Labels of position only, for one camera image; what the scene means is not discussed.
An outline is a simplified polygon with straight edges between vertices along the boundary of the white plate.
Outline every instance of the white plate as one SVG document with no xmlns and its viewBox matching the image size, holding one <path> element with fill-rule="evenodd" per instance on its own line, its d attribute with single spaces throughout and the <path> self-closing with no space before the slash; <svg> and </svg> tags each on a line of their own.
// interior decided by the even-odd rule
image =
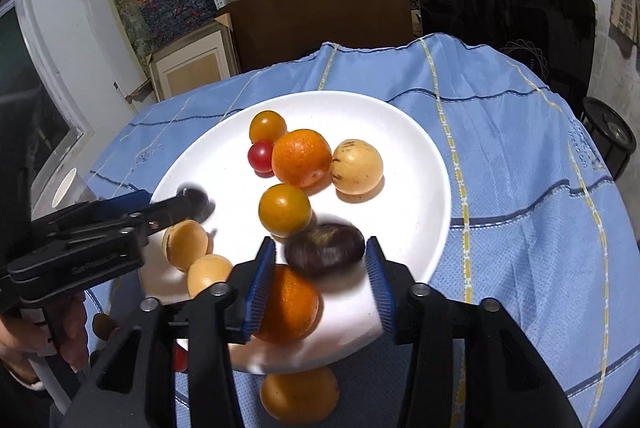
<svg viewBox="0 0 640 428">
<path fill-rule="evenodd" d="M 447 169 L 436 145 L 412 118 L 388 103 L 350 92 L 302 92 L 274 98 L 238 112 L 202 135 L 160 181 L 153 200 L 175 195 L 179 186 L 201 186 L 216 209 L 204 222 L 213 232 L 214 252 L 233 264 L 252 259 L 269 233 L 258 219 L 262 193 L 279 181 L 257 176 L 246 158 L 249 124 L 262 110 L 275 110 L 288 130 L 311 128 L 331 148 L 349 138 L 378 149 L 385 166 L 379 193 L 370 199 L 341 200 L 330 185 L 310 195 L 319 217 L 341 217 L 365 238 L 378 237 L 388 259 L 407 265 L 417 281 L 427 283 L 438 264 L 449 232 L 451 194 Z M 164 303 L 188 298 L 186 278 L 166 261 L 162 233 L 150 238 L 140 270 L 148 296 Z M 278 244 L 278 262 L 284 263 Z M 271 345 L 252 339 L 231 345 L 234 368 L 255 374 L 299 372 L 329 364 L 375 340 L 382 326 L 364 264 L 348 275 L 323 282 L 322 316 L 304 340 Z"/>
</svg>

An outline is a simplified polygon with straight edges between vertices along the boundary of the pale yellow fruit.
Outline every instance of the pale yellow fruit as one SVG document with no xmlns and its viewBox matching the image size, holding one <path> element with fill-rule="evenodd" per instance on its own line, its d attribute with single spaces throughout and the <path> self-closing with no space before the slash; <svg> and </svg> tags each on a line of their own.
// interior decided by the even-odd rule
<svg viewBox="0 0 640 428">
<path fill-rule="evenodd" d="M 166 259 L 183 272 L 212 250 L 213 239 L 195 220 L 183 220 L 166 228 L 162 237 L 162 252 Z"/>
<path fill-rule="evenodd" d="M 233 267 L 231 262 L 218 254 L 208 254 L 197 259 L 191 264 L 187 273 L 189 298 L 195 298 L 216 282 L 225 281 L 231 274 Z"/>
<path fill-rule="evenodd" d="M 359 139 L 342 141 L 334 151 L 331 180 L 347 195 L 362 195 L 382 179 L 384 165 L 378 150 Z"/>
<path fill-rule="evenodd" d="M 326 419 L 339 399 L 338 382 L 327 366 L 296 374 L 272 374 L 264 378 L 260 388 L 264 409 L 290 426 Z"/>
</svg>

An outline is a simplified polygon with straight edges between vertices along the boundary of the chestnut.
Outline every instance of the chestnut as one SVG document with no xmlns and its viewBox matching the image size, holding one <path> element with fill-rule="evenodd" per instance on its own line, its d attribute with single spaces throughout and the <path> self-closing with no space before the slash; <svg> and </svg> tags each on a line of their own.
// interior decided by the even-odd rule
<svg viewBox="0 0 640 428">
<path fill-rule="evenodd" d="M 364 236 L 358 228 L 323 224 L 289 237 L 284 257 L 302 276 L 317 278 L 356 264 L 363 257 L 364 248 Z"/>
</svg>

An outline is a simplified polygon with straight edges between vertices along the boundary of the white paper cup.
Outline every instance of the white paper cup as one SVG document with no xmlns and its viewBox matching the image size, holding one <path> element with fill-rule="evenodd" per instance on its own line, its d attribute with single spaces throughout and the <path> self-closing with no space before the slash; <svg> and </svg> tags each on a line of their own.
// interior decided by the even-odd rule
<svg viewBox="0 0 640 428">
<path fill-rule="evenodd" d="M 89 189 L 81 176 L 78 175 L 78 170 L 72 168 L 69 173 L 62 179 L 60 186 L 53 195 L 53 201 L 51 207 L 55 210 L 62 210 L 78 202 L 90 202 L 96 201 L 97 197 Z"/>
</svg>

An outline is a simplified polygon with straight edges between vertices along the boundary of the human hand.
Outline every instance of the human hand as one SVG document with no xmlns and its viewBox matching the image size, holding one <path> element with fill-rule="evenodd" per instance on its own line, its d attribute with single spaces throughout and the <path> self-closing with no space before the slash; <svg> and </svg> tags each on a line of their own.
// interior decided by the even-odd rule
<svg viewBox="0 0 640 428">
<path fill-rule="evenodd" d="M 88 339 L 84 328 L 84 300 L 84 293 L 73 296 L 62 318 L 66 338 L 60 344 L 60 355 L 76 371 L 83 368 L 89 360 Z M 38 352 L 46 345 L 47 335 L 31 322 L 6 314 L 0 315 L 0 360 L 20 378 L 33 378 L 34 373 L 26 354 Z"/>
</svg>

